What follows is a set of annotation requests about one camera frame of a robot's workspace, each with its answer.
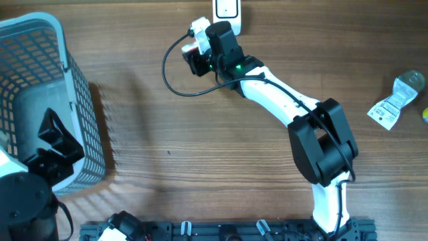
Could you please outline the small red carton box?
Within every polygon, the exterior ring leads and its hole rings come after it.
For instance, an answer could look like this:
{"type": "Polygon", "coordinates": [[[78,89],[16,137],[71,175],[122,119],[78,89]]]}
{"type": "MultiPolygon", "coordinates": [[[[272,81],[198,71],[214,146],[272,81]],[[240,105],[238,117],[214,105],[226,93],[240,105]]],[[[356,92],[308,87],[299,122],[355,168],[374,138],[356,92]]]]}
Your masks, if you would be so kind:
{"type": "Polygon", "coordinates": [[[182,55],[188,56],[191,52],[199,52],[199,46],[196,43],[184,45],[181,48],[182,55]]]}

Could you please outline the black red snack packet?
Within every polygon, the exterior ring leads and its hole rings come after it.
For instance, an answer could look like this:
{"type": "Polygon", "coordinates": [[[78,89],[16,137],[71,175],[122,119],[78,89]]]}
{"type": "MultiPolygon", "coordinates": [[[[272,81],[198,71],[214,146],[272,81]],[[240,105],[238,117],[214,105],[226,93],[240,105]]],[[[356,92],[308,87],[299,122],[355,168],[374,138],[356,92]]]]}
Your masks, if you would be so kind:
{"type": "Polygon", "coordinates": [[[376,103],[367,112],[367,115],[389,131],[398,121],[401,109],[414,100],[417,95],[416,90],[396,78],[392,94],[376,103]]]}

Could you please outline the silver tin can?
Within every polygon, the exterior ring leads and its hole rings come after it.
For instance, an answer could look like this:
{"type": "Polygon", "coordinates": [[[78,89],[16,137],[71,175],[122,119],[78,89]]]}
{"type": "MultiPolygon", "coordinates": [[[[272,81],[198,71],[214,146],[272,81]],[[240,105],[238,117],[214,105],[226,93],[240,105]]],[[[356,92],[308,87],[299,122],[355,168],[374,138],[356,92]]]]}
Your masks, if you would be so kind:
{"type": "Polygon", "coordinates": [[[425,78],[422,73],[416,70],[406,71],[399,76],[399,80],[417,92],[421,92],[425,89],[425,78]]]}

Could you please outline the yellow capped bottle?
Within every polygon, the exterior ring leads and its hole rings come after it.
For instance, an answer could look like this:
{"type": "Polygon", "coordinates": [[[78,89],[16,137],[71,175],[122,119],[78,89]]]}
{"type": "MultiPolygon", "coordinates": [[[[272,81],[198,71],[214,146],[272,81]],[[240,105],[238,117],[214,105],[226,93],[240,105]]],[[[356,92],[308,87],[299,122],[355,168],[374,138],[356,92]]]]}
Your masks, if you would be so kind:
{"type": "Polygon", "coordinates": [[[423,117],[423,120],[424,120],[426,123],[428,123],[428,108],[426,108],[426,109],[423,111],[422,117],[423,117]]]}

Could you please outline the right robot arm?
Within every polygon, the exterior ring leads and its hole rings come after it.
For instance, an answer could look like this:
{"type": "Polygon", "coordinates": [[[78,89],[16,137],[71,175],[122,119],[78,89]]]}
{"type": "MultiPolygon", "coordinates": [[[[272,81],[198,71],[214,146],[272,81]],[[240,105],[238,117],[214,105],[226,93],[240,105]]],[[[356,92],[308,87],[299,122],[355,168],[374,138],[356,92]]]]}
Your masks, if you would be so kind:
{"type": "Polygon", "coordinates": [[[253,56],[246,56],[228,21],[201,17],[190,24],[194,43],[182,54],[192,73],[214,72],[218,88],[236,91],[273,114],[288,130],[294,163],[312,184],[312,219],[327,240],[346,231],[345,187],[356,177],[352,161],[358,149],[341,105],[320,102],[294,90],[253,56]]]}

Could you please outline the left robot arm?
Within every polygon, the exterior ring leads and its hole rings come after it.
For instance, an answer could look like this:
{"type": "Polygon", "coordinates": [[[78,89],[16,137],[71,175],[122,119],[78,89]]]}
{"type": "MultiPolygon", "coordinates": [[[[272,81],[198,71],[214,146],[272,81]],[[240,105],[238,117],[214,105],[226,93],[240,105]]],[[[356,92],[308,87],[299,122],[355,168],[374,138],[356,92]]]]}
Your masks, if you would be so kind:
{"type": "Polygon", "coordinates": [[[50,149],[38,148],[21,162],[26,171],[1,168],[2,240],[58,240],[58,211],[73,221],[52,189],[74,174],[74,163],[84,157],[83,147],[50,108],[37,135],[50,149]]]}

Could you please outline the white barcode scanner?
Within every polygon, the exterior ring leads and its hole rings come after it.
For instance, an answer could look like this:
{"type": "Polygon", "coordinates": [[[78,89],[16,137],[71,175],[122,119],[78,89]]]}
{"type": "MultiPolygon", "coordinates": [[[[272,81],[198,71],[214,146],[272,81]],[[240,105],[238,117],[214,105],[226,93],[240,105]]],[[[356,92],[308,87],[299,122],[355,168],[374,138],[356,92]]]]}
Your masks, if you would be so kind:
{"type": "Polygon", "coordinates": [[[212,0],[213,22],[228,21],[235,35],[241,33],[241,0],[212,0]]]}

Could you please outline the grey plastic mesh basket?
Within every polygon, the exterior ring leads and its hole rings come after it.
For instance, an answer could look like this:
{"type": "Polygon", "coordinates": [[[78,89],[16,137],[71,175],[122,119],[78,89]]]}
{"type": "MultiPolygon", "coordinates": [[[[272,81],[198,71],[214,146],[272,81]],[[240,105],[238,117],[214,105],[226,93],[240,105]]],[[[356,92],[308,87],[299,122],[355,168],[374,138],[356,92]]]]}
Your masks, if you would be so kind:
{"type": "Polygon", "coordinates": [[[65,196],[101,182],[106,165],[89,84],[66,47],[61,23],[43,12],[2,21],[1,170],[23,171],[36,149],[50,148],[37,136],[48,108],[84,150],[74,174],[53,192],[65,196]]]}

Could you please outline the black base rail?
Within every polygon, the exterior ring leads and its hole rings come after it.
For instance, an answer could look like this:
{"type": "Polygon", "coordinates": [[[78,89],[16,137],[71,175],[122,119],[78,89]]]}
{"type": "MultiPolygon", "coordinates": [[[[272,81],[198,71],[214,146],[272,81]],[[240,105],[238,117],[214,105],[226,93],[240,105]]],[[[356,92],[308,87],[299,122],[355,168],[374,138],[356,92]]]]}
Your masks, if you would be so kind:
{"type": "MultiPolygon", "coordinates": [[[[146,222],[148,224],[147,240],[155,241],[181,241],[181,240],[231,240],[232,236],[237,240],[327,240],[316,229],[311,220],[284,220],[267,222],[270,229],[262,234],[256,227],[256,222],[229,222],[229,223],[191,223],[190,234],[185,228],[181,231],[181,223],[171,222],[146,222]]],[[[79,240],[98,240],[103,231],[109,226],[108,222],[97,224],[84,224],[80,228],[79,240]]],[[[346,226],[346,233],[341,234],[337,240],[378,240],[377,229],[374,220],[358,220],[352,218],[346,226]]]]}

